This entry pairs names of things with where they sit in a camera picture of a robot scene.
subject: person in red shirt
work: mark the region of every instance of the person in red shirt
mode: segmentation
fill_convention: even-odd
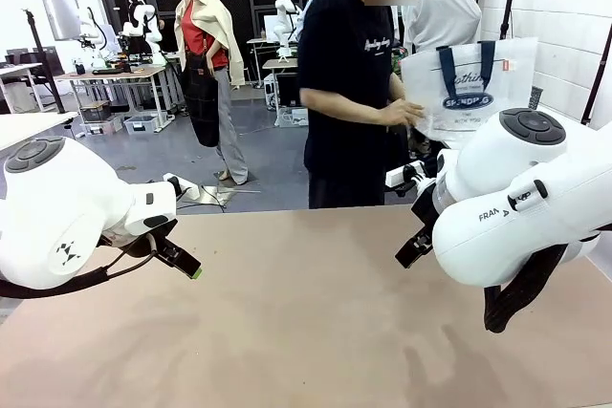
[[[228,50],[192,21],[194,10],[204,8],[206,2],[182,0],[177,8],[175,33],[177,40],[185,43],[186,53],[184,94],[198,140],[204,146],[216,147],[226,165],[218,179],[233,179],[241,185],[248,180],[249,168],[231,121]]]

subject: beige jacket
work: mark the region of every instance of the beige jacket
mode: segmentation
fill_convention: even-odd
[[[186,64],[185,40],[181,20],[191,0],[182,0],[176,8],[176,21],[174,22],[174,33],[179,45],[179,55],[183,69]],[[245,84],[245,66],[238,48],[238,43],[233,35],[231,13],[220,0],[193,0],[193,12],[191,21],[202,31],[212,35],[220,44],[229,51],[229,79],[233,86]]]

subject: gray floor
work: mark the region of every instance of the gray floor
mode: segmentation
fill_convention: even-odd
[[[234,97],[253,97],[249,88]],[[73,102],[67,98],[67,109]],[[265,108],[263,99],[233,102],[232,117],[240,144],[250,168],[251,181],[241,189],[259,193],[237,194],[227,212],[274,211],[308,207],[308,172],[303,165],[303,149],[308,128],[274,128],[275,113]],[[75,132],[79,129],[75,123]],[[55,128],[44,134],[70,136],[69,131]],[[160,181],[162,175],[174,173],[191,182],[216,185],[213,173],[223,168],[214,149],[202,147],[191,128],[189,118],[178,117],[158,135],[135,137],[125,130],[113,136],[78,140],[100,155],[129,183]],[[6,196],[4,176],[0,177],[0,197]],[[390,204],[408,203],[407,199],[388,196]],[[182,214],[215,213],[214,206],[182,210]]]

